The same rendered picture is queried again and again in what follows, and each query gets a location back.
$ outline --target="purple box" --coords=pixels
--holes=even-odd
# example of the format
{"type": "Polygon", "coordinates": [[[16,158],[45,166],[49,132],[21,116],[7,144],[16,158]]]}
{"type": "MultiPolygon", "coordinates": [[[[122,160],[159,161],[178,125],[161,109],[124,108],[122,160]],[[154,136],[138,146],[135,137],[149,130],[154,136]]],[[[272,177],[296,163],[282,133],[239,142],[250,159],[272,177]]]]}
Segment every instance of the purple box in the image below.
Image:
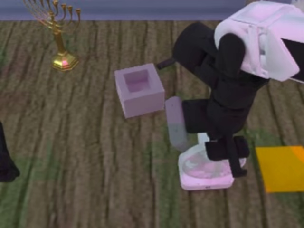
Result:
{"type": "Polygon", "coordinates": [[[153,63],[116,70],[114,74],[126,118],[164,109],[165,90],[153,63]]]}

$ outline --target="brown wooden surface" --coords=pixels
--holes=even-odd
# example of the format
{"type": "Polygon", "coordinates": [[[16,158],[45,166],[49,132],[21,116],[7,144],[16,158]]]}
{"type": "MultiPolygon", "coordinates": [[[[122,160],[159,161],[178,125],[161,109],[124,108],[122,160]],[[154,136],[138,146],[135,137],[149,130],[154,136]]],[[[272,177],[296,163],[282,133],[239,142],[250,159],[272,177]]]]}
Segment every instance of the brown wooden surface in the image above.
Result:
{"type": "MultiPolygon", "coordinates": [[[[232,188],[186,192],[165,113],[124,119],[113,72],[169,57],[190,23],[82,22],[65,37],[80,64],[59,73],[49,30],[0,22],[0,120],[22,172],[0,184],[0,228],[303,227],[303,194],[265,194],[254,153],[232,188]]],[[[208,94],[179,65],[160,77],[166,98],[208,94]]],[[[303,144],[303,98],[295,82],[263,88],[247,122],[253,143],[303,144]]]]}

